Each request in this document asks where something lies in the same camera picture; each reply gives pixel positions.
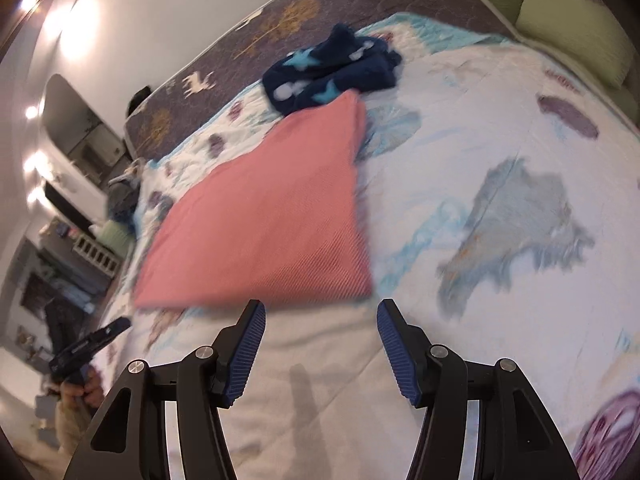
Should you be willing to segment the person's left hand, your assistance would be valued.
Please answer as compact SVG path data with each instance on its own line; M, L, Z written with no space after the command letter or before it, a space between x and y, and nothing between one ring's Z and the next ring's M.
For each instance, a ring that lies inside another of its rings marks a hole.
M58 385L58 394L60 395L58 404L62 413L86 410L93 415L104 401L102 376L92 365L89 365L81 385L62 382Z

